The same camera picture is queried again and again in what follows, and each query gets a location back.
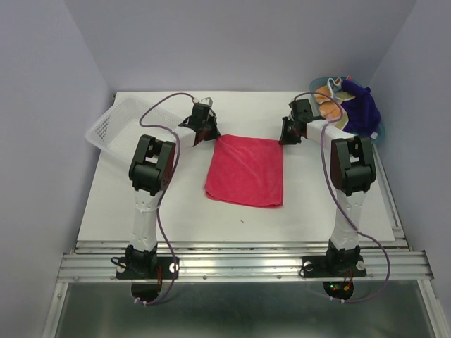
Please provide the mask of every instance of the glass panel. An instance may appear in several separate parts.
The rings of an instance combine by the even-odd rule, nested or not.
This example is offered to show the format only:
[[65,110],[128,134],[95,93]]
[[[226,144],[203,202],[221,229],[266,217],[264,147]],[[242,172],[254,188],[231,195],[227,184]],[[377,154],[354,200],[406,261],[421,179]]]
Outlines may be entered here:
[[[353,298],[379,282],[358,282]],[[339,304],[321,283],[176,284],[166,303],[136,305],[129,284],[71,284],[57,337],[433,337],[419,286]]]

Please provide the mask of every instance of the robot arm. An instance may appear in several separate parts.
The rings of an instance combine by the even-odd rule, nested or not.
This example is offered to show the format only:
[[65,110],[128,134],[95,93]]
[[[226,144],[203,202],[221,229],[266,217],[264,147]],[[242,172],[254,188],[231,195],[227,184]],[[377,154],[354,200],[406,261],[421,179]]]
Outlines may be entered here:
[[135,221],[125,257],[117,258],[116,278],[156,277],[156,211],[173,176],[177,135],[180,152],[220,133],[210,98],[195,103],[192,114],[161,139],[142,135],[138,141],[128,176],[135,189]]
[[[297,144],[301,137],[319,143],[323,126],[328,122],[321,116],[313,116],[308,99],[293,101],[290,107],[290,115],[283,118],[279,143]],[[304,262],[309,264],[302,271],[302,277],[343,277],[350,269],[355,277],[365,276],[357,230],[366,192],[376,179],[371,140],[330,125],[323,144],[330,151],[330,178],[338,203],[357,228],[353,228],[337,208],[326,256],[304,257]]]

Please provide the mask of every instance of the red towel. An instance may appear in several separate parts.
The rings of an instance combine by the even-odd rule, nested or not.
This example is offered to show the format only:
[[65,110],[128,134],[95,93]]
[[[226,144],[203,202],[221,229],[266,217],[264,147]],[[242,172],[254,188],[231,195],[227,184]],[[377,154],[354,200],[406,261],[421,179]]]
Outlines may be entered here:
[[216,140],[205,184],[210,199],[245,206],[283,202],[283,147],[272,139],[224,135]]

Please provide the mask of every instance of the fabric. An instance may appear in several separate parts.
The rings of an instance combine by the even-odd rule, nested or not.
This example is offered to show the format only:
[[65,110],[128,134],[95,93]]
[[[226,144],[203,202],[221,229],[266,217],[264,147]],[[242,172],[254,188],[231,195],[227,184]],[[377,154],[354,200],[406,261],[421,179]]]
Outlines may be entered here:
[[223,135],[205,184],[210,199],[245,206],[283,203],[283,147],[272,139]]
[[[335,102],[341,104],[344,100],[351,100],[354,96],[342,91],[342,79],[337,77],[335,80],[329,78],[325,86],[322,86],[315,90],[315,92],[329,95]],[[340,109],[330,99],[319,94],[314,94],[315,101],[319,105],[320,114],[327,120],[335,120],[340,117]],[[343,118],[338,122],[333,123],[335,127],[343,130],[348,122],[346,111],[343,109]]]
[[371,90],[349,80],[342,81],[342,90],[355,96],[353,100],[341,103],[349,118],[343,130],[371,136],[381,123],[381,113],[376,107]]

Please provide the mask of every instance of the white plastic basket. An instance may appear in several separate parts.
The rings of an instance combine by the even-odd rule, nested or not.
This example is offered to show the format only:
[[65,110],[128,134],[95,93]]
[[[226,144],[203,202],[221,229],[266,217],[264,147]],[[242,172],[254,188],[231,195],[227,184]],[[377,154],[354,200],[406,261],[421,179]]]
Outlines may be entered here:
[[[138,99],[136,96],[126,96],[114,104],[87,131],[86,139],[103,151],[107,151],[126,164],[130,164],[135,149],[143,134],[159,137],[164,130],[143,128],[139,120],[153,104]],[[160,107],[153,109],[144,118],[145,125],[163,125],[176,128],[182,118],[165,111]]]

